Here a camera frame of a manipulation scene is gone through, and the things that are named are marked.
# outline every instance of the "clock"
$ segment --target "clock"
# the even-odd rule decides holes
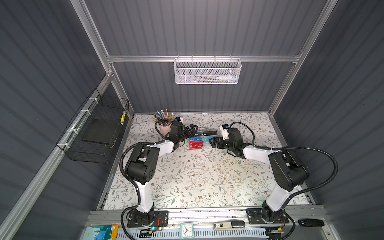
[[[193,231],[193,223],[182,223],[180,225],[180,231],[181,231],[181,238],[193,238],[194,237],[194,231]]]

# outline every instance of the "black remote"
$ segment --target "black remote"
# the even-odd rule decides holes
[[[305,219],[299,219],[298,222],[299,222],[299,225],[302,227],[321,227],[321,226],[324,226],[323,220],[320,220],[320,219],[305,218]]]

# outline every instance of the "floral pattern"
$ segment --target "floral pattern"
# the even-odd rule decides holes
[[[255,144],[280,147],[267,113],[181,114],[186,125],[199,128],[219,127],[240,121],[255,133]],[[245,142],[252,135],[244,126],[236,127]],[[161,138],[154,129],[153,115],[135,115],[126,148],[136,142],[154,142]],[[151,183],[155,208],[237,207],[261,205],[276,182],[268,164],[240,159],[225,149],[189,150],[188,141],[175,152],[159,157]],[[104,209],[124,209],[135,205],[136,192],[118,170],[114,176]],[[301,194],[290,204],[308,204]]]

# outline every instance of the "colorful book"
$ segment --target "colorful book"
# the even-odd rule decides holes
[[[118,229],[118,224],[87,227],[83,240],[116,240]]]

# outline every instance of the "black mesh basket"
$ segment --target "black mesh basket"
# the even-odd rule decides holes
[[[97,163],[113,161],[128,122],[128,110],[127,99],[98,95],[88,110],[84,111],[74,129],[69,130],[70,136],[66,143],[58,142],[57,146],[65,152],[69,159],[74,161]],[[108,141],[101,143],[84,140],[89,131],[95,129],[94,124],[96,121],[108,123]]]

